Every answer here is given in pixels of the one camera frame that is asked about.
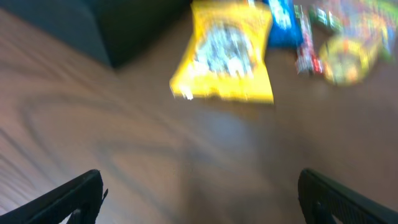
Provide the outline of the blue Oreo cookie pack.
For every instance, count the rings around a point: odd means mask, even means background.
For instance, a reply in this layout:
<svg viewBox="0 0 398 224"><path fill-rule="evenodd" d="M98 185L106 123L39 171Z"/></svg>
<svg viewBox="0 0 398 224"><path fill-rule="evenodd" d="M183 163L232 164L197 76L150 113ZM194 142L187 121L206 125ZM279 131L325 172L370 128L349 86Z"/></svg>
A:
<svg viewBox="0 0 398 224"><path fill-rule="evenodd" d="M292 0L263 0L272 14L268 46L296 49L303 42L302 31L294 14Z"/></svg>

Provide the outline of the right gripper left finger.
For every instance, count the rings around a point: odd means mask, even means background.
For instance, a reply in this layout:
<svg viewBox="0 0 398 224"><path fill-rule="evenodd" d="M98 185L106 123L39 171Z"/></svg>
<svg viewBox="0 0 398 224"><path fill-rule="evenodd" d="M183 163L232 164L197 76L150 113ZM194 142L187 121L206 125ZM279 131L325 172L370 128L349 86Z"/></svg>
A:
<svg viewBox="0 0 398 224"><path fill-rule="evenodd" d="M100 171L89 170L39 198L1 215L1 224L95 224L108 190Z"/></svg>

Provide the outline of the black gift box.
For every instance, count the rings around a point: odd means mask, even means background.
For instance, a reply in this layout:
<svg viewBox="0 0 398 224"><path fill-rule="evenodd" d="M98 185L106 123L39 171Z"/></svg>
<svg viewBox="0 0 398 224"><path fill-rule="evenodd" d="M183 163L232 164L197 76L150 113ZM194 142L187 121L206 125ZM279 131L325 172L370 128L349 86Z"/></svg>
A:
<svg viewBox="0 0 398 224"><path fill-rule="evenodd" d="M188 0L1 0L1 8L103 65L118 68L188 9Z"/></svg>

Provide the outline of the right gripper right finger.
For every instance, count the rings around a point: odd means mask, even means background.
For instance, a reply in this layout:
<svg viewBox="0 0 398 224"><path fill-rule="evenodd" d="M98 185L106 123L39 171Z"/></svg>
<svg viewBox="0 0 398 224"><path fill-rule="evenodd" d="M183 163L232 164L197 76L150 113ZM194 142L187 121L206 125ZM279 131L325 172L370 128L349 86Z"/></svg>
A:
<svg viewBox="0 0 398 224"><path fill-rule="evenodd" d="M303 169L298 178L298 200L308 224L397 223L397 212L313 170Z"/></svg>

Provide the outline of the Haribo gummy candy bag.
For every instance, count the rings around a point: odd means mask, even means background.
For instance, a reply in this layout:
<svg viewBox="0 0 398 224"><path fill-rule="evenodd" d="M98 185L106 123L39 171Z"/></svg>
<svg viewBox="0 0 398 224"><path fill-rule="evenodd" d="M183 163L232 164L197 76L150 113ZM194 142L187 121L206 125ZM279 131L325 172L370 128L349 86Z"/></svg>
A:
<svg viewBox="0 0 398 224"><path fill-rule="evenodd" d="M382 37L382 53L393 57L397 38L397 1L321 0L308 8L312 22L344 35Z"/></svg>

